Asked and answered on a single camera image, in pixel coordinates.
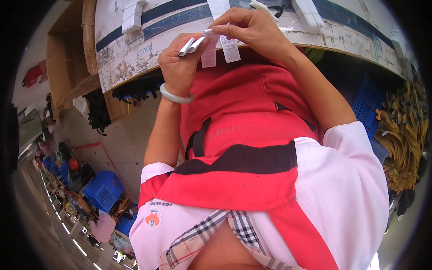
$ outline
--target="logo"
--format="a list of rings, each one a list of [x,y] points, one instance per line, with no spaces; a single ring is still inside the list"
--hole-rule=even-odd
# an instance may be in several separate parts
[[[153,207],[149,209],[146,213],[146,218],[144,219],[146,225],[149,229],[156,229],[161,223],[161,213],[158,208]]]

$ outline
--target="red fabric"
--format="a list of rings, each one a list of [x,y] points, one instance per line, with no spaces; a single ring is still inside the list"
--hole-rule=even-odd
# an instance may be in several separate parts
[[[34,85],[38,81],[40,75],[42,75],[42,70],[39,66],[29,69],[24,78],[27,88]]]
[[[252,50],[241,50],[242,61],[199,69],[191,92],[195,99],[182,106],[181,134],[185,141],[212,117],[204,137],[204,157],[213,164],[230,146],[286,145],[296,137],[321,140],[322,132],[299,94],[291,74]],[[274,101],[292,111],[277,111]],[[314,132],[301,117],[315,126]],[[297,167],[287,172],[253,174],[206,172],[180,175],[175,171],[141,184],[139,207],[152,198],[208,209],[267,211],[292,254],[305,269],[338,269],[327,245],[295,199]]]
[[[302,268],[338,269],[323,238],[294,198],[267,211]]]

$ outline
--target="red apron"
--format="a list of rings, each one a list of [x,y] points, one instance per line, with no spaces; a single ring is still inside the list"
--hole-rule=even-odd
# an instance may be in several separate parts
[[[199,69],[181,110],[188,159],[141,184],[138,207],[153,198],[208,209],[266,211],[300,267],[337,269],[295,197],[294,139],[322,132],[291,74],[250,49],[242,60]]]

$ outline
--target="fluorescent light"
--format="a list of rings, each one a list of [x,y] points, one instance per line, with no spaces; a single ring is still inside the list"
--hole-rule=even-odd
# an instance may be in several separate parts
[[[32,144],[33,144],[33,143],[29,144],[26,148],[24,148],[24,150],[21,152],[21,154],[19,155],[18,158],[20,158],[20,157],[24,154],[25,151],[29,150],[30,147],[32,146]]]
[[[61,223],[61,225],[63,225],[63,228],[66,230],[67,234],[70,235],[70,232],[69,232],[69,230],[66,228],[66,225],[65,225],[63,222]]]
[[[97,264],[93,264],[98,270],[102,270]]]
[[[84,250],[79,246],[79,244],[75,241],[75,239],[72,239],[72,241],[75,243],[75,245],[79,248],[79,250],[84,254],[84,256],[87,257],[87,253],[84,252]]]

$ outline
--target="pink shirt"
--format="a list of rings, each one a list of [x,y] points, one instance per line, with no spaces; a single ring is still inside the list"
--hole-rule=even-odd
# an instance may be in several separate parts
[[[339,269],[366,269],[381,243],[388,219],[384,171],[361,122],[329,129],[323,145],[295,139],[298,177],[296,199],[327,244]],[[167,164],[143,168],[141,183],[172,171]],[[159,267],[161,255],[176,238],[209,217],[215,209],[153,199],[140,207],[129,237],[140,269]],[[157,222],[146,217],[157,214]],[[247,212],[262,249],[271,258],[298,266],[266,212]],[[177,265],[186,270],[195,257]]]
[[[99,210],[98,224],[93,220],[90,221],[93,237],[102,243],[106,243],[111,239],[111,233],[114,231],[115,225],[115,221],[102,210]]]

